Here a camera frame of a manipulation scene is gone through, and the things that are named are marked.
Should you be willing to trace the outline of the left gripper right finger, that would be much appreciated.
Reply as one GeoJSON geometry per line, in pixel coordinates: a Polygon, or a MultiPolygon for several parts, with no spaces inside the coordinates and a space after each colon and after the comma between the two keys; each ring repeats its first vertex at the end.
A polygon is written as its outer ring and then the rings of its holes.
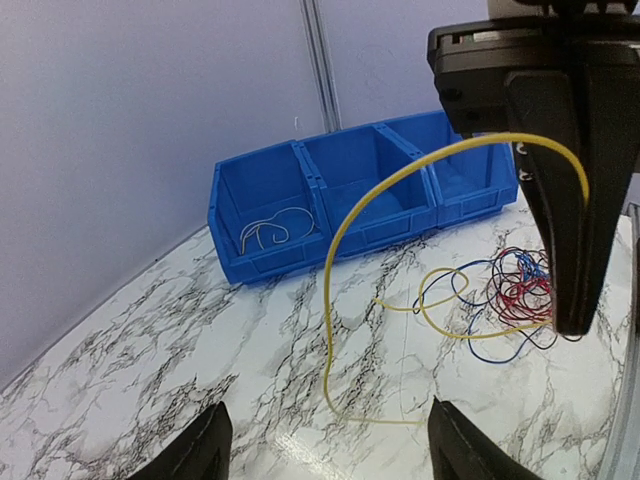
{"type": "Polygon", "coordinates": [[[450,401],[433,399],[428,438],[434,479],[539,479],[502,451],[450,401]]]}

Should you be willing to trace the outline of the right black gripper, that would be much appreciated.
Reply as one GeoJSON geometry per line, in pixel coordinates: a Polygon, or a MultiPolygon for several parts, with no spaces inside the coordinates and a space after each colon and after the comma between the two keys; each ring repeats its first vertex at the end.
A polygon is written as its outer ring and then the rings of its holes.
{"type": "Polygon", "coordinates": [[[511,13],[441,26],[427,62],[463,136],[523,131],[579,158],[590,189],[555,152],[517,162],[547,248],[555,329],[589,332],[631,177],[639,170],[639,15],[635,1],[518,1],[511,13]]]}

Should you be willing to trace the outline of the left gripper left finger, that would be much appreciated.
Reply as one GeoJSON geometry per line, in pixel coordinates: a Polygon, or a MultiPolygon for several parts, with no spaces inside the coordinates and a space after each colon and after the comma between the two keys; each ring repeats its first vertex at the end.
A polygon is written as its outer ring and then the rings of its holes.
{"type": "Polygon", "coordinates": [[[231,419],[223,402],[207,407],[130,480],[228,479],[231,419]]]}

